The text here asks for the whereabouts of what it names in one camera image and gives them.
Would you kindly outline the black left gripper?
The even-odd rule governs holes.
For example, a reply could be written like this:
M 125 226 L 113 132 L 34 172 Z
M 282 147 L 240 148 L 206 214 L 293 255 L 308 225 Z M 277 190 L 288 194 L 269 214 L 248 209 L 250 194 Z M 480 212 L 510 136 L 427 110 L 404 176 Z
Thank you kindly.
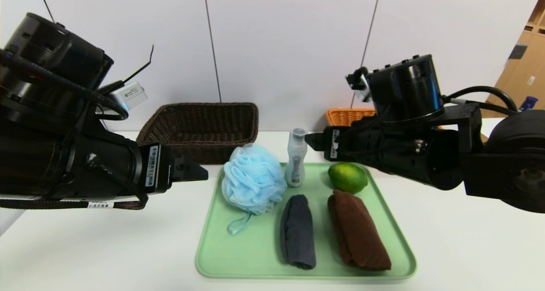
M 138 144 L 124 136 L 84 144 L 82 199 L 110 201 L 164 193 L 176 182 L 206 181 L 208 171 L 160 143 Z

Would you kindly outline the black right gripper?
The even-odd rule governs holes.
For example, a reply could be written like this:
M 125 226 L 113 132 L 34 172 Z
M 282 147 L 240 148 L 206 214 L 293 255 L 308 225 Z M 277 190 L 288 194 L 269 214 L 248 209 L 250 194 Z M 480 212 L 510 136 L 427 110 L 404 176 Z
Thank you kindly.
M 314 151 L 324 151 L 328 161 L 350 161 L 368 167 L 383 167 L 383 136 L 376 118 L 363 118 L 350 126 L 328 126 L 323 133 L 308 133 L 305 143 Z

